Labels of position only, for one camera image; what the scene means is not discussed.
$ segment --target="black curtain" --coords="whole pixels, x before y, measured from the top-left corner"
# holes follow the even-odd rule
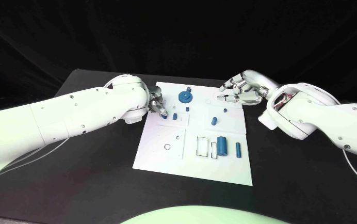
[[[227,80],[253,69],[357,101],[357,0],[0,0],[0,100],[80,68]]]

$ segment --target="robotic hand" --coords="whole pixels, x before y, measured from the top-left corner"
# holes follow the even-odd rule
[[[138,77],[120,75],[105,87],[1,110],[0,170],[34,149],[110,125],[119,119],[128,124],[135,123],[146,111],[166,116],[161,103],[159,87],[146,88]]]
[[[306,83],[280,86],[253,70],[237,74],[218,90],[228,87],[234,95],[218,95],[221,101],[256,105],[266,98],[257,119],[270,130],[279,127],[302,140],[319,129],[338,148],[357,154],[357,104],[339,104],[326,91]]]

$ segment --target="white board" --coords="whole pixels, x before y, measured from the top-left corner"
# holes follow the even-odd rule
[[[251,186],[241,105],[218,101],[217,88],[161,82],[155,85],[162,91],[168,117],[162,119],[156,113],[148,113],[132,168]],[[178,93],[187,87],[192,100],[184,104]],[[215,156],[218,136],[227,139],[227,156]],[[241,158],[236,157],[236,142]]]

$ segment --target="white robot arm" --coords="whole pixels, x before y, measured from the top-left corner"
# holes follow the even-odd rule
[[[357,104],[339,104],[326,91],[306,83],[280,86],[253,70],[237,74],[220,91],[231,86],[234,95],[220,95],[217,99],[254,105],[266,98],[259,121],[270,130],[279,127],[302,140],[319,129],[338,148],[357,154]]]
[[[112,89],[96,87],[0,111],[0,170],[31,150],[119,119],[135,123],[148,110],[166,115],[159,87],[146,88],[138,77],[120,76]]]

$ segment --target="black table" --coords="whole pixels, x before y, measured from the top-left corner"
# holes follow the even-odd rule
[[[56,96],[103,86],[116,75],[74,70]],[[136,76],[146,85],[221,85],[211,79]],[[210,205],[290,223],[357,222],[357,176],[341,150],[319,131],[303,141],[270,131],[257,121],[263,109],[264,103],[243,107],[253,187],[132,169],[145,118],[130,125],[119,120],[0,177],[0,216],[119,223],[169,206]],[[357,156],[349,157],[357,165]]]

